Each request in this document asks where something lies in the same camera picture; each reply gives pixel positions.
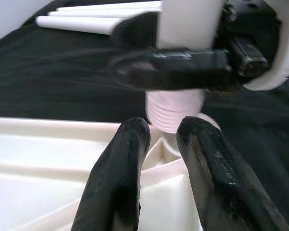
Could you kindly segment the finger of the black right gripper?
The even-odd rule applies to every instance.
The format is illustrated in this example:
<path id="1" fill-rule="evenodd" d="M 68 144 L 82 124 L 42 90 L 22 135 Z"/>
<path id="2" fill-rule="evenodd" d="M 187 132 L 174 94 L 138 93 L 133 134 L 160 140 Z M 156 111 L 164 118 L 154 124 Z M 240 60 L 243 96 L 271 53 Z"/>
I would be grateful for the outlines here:
<path id="1" fill-rule="evenodd" d="M 145 12 L 118 23 L 112 31 L 115 46 L 131 48 L 156 47 L 159 12 Z"/>
<path id="2" fill-rule="evenodd" d="M 148 49 L 113 59 L 113 78 L 143 90 L 232 92 L 240 83 L 226 50 Z"/>

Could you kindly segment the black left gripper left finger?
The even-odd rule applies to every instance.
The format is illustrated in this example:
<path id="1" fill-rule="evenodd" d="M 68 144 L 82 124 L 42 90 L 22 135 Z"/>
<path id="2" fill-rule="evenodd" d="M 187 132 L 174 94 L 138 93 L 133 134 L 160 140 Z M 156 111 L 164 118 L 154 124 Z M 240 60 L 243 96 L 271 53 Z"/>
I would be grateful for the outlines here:
<path id="1" fill-rule="evenodd" d="M 140 175 L 150 146 L 147 122 L 123 122 L 92 168 L 72 231 L 137 231 Z"/>

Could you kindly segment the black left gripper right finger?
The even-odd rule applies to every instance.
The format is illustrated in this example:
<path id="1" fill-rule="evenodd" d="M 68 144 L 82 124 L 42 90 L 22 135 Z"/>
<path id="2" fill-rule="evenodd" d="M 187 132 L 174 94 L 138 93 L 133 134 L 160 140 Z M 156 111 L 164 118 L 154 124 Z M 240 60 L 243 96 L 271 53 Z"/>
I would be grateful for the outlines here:
<path id="1" fill-rule="evenodd" d="M 213 124 L 187 116 L 176 141 L 203 231 L 289 231 L 255 172 Z"/>

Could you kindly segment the white plastic children table top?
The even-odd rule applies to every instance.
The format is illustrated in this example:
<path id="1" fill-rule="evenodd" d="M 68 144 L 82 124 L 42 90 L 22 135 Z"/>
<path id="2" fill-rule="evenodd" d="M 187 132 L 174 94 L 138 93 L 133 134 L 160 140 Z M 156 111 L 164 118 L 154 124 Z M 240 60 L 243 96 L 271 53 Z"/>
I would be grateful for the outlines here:
<path id="1" fill-rule="evenodd" d="M 0 118 L 0 231 L 70 231 L 119 125 Z M 203 231 L 173 134 L 150 127 L 138 231 Z"/>

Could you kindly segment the black cloth table cover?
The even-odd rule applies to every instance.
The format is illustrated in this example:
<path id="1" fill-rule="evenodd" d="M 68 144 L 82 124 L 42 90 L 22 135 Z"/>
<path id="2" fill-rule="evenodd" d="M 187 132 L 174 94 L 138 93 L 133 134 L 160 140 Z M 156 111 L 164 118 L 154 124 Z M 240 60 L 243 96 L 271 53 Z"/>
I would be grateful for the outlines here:
<path id="1" fill-rule="evenodd" d="M 44 29 L 28 20 L 0 39 L 0 116 L 122 123 L 139 117 L 149 125 L 145 100 L 152 90 L 113 78 L 113 59 L 148 49 L 180 48 L 125 48 L 114 45 L 112 34 Z M 289 77 L 275 89 L 254 91 L 244 85 L 265 72 L 241 77 L 233 70 L 239 88 L 202 89 L 205 101 L 196 117 L 218 128 L 241 154 L 289 225 L 289 104 L 271 105 L 283 90 L 289 92 Z"/>

